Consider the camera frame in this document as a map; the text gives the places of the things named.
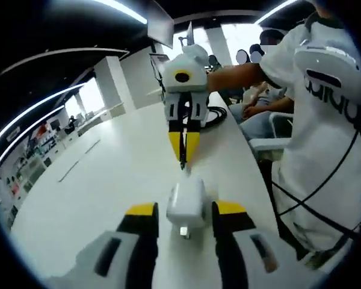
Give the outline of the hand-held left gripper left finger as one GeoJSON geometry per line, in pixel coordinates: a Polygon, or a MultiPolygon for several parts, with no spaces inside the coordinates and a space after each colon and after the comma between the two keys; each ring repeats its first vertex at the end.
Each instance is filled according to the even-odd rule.
{"type": "Polygon", "coordinates": [[[133,205],[116,230],[77,254],[65,275],[47,278],[46,288],[152,288],[158,237],[158,204],[133,205]]]}

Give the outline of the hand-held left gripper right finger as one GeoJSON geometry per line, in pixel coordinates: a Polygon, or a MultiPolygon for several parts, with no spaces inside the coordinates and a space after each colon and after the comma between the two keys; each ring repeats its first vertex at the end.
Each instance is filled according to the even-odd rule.
{"type": "Polygon", "coordinates": [[[223,288],[306,288],[296,252],[274,232],[255,226],[235,202],[213,201],[212,227],[223,288]]]}

